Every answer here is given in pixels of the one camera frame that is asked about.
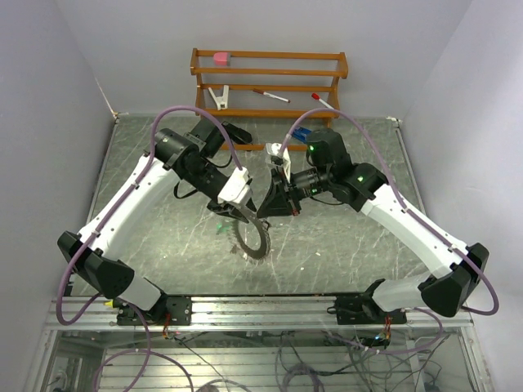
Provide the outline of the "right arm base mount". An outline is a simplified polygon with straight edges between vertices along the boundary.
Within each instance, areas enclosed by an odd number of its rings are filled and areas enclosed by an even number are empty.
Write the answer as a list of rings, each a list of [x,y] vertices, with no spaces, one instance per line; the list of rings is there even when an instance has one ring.
[[[333,305],[326,309],[334,315],[338,325],[382,324],[391,321],[392,324],[406,324],[404,310],[382,310],[373,300],[375,290],[385,282],[384,278],[373,282],[364,292],[336,293]]]

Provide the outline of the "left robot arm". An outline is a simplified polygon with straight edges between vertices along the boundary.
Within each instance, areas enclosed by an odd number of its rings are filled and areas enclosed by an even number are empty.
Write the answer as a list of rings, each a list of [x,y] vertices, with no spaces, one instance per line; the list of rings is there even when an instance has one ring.
[[[120,260],[125,242],[141,218],[182,181],[208,197],[207,208],[217,215],[243,222],[254,216],[247,170],[227,176],[210,161],[232,130],[229,123],[201,118],[183,135],[168,128],[155,132],[153,150],[140,157],[99,214],[77,233],[59,237],[58,248],[74,272],[105,298],[136,305],[146,323],[160,323],[167,313],[165,295]]]

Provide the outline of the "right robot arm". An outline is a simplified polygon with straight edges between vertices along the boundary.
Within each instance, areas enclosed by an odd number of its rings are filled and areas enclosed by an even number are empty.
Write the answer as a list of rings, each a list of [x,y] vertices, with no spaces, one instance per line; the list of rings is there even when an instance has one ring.
[[[296,216],[300,202],[329,192],[340,203],[376,221],[394,234],[427,267],[425,274],[400,280],[379,279],[359,294],[349,314],[378,323],[402,308],[425,306],[451,318],[480,282],[489,251],[467,245],[435,226],[370,163],[353,163],[342,136],[330,128],[306,137],[311,169],[270,172],[270,188],[257,211],[260,218]]]

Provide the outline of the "round metal keyring disc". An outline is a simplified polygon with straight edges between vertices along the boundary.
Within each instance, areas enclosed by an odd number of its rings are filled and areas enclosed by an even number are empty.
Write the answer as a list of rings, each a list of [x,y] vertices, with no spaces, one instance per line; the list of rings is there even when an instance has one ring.
[[[245,206],[239,204],[232,204],[239,217],[234,216],[235,220],[232,222],[230,231],[230,241],[235,249],[235,253],[241,252],[241,256],[246,256],[246,260],[251,264],[262,263],[270,253],[270,234],[269,234],[269,223],[257,217],[257,213],[253,212]],[[239,232],[239,223],[247,222],[252,224],[256,229],[260,244],[258,248],[251,248],[243,240]]]

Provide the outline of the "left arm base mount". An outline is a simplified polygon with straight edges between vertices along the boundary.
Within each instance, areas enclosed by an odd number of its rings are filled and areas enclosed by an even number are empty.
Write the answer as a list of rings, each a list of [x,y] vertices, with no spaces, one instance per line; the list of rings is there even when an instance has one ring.
[[[140,310],[148,325],[189,326],[191,323],[193,302],[189,296],[162,294],[159,301],[150,310]],[[112,306],[118,310],[118,326],[139,326],[141,320],[137,312],[127,302],[113,300]]]

